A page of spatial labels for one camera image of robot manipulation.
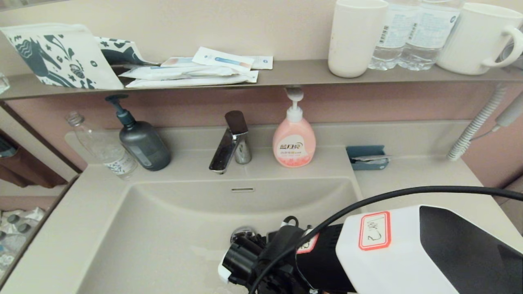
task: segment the shelf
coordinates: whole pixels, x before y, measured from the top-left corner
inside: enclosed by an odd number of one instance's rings
[[[368,70],[357,78],[341,78],[333,75],[328,70],[326,60],[295,60],[275,61],[273,70],[261,70],[258,83],[235,84],[199,87],[179,87],[167,89],[80,89],[43,85],[33,74],[24,74],[8,77],[11,88],[0,95],[0,100],[14,100],[25,98],[38,98],[47,96],[61,96],[70,94],[92,93],[129,93],[136,91],[172,91],[176,89],[195,88],[256,88],[283,85],[348,85],[348,84],[374,84],[374,83],[474,83],[474,82],[507,82],[523,83],[521,71],[510,73],[502,69],[491,69],[484,75],[468,76],[448,72],[434,66],[428,71],[414,72],[399,66],[389,71]]]

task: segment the bottle cap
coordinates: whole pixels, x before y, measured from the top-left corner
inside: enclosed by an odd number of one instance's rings
[[[118,94],[105,97],[105,101],[111,103],[116,109],[116,117],[124,126],[132,125],[136,122],[132,114],[127,110],[122,108],[120,105],[120,99],[129,97],[129,95]]]
[[[17,216],[16,214],[11,214],[8,218],[7,218],[7,222],[8,223],[17,223],[18,221],[20,220],[20,217]]]
[[[20,233],[26,233],[27,231],[29,231],[31,229],[31,226],[26,224],[26,223],[23,223],[21,225],[19,225],[17,228],[18,232]]]
[[[84,116],[76,111],[69,112],[65,119],[71,127],[79,126],[85,120]]]
[[[292,100],[292,106],[287,110],[287,120],[298,122],[303,118],[303,110],[298,106],[298,102],[303,99],[303,90],[299,87],[285,88],[287,97]]]

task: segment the backsplash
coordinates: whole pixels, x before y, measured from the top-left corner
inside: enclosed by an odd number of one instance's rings
[[[460,83],[309,86],[304,88],[306,99],[301,107],[310,123],[471,119],[493,89],[493,84]],[[523,86],[513,86],[500,110],[521,90]],[[80,168],[85,168],[85,162],[63,139],[71,131],[64,119],[69,111],[78,110],[104,128],[121,128],[114,109],[100,94],[12,100],[8,104]],[[124,104],[137,120],[160,128],[224,126],[224,115],[230,110],[241,110],[249,125],[278,124],[290,106],[281,87],[135,92]],[[487,123],[480,133],[490,127]],[[523,118],[474,142],[464,156],[485,186],[504,186],[523,172],[521,129]]]

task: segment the black cable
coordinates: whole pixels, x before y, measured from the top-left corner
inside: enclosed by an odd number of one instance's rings
[[[420,194],[420,193],[466,193],[466,194],[483,194],[483,195],[492,195],[492,196],[501,196],[509,199],[519,200],[523,201],[523,194],[509,191],[509,190],[503,190],[503,189],[496,189],[496,188],[486,188],[486,187],[467,187],[467,186],[425,186],[425,187],[414,187],[414,188],[408,188],[408,189],[402,189],[397,191],[392,191],[388,193],[383,193],[374,197],[370,197],[361,201],[358,201],[356,203],[353,203],[346,208],[340,210],[339,212],[335,213],[325,221],[323,221],[321,224],[319,224],[316,228],[314,228],[309,234],[305,235],[303,238],[301,238],[295,247],[290,247],[284,252],[282,252],[280,255],[278,255],[275,259],[273,259],[267,267],[259,274],[259,276],[254,280],[254,283],[252,284],[249,293],[248,294],[254,294],[256,292],[256,289],[258,288],[260,282],[262,281],[263,277],[265,277],[269,271],[278,263],[280,260],[285,258],[287,255],[291,254],[292,252],[296,252],[296,250],[303,244],[305,244],[310,238],[318,234],[322,229],[326,228],[331,223],[335,222],[337,219],[343,217],[344,215],[362,208],[363,206],[373,204],[382,200],[387,200],[399,196],[405,196],[405,195],[411,195],[411,194]]]
[[[298,219],[295,216],[288,216],[283,220],[283,222],[289,223],[291,220],[293,220],[296,223],[294,224],[295,227],[300,226],[300,223],[298,222]]]

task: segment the chrome faucet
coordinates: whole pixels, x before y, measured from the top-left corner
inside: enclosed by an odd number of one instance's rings
[[[229,111],[225,114],[225,120],[229,127],[225,130],[222,141],[209,165],[209,169],[219,175],[223,175],[227,171],[233,154],[239,164],[247,164],[252,158],[247,145],[249,130],[243,113],[238,110]]]

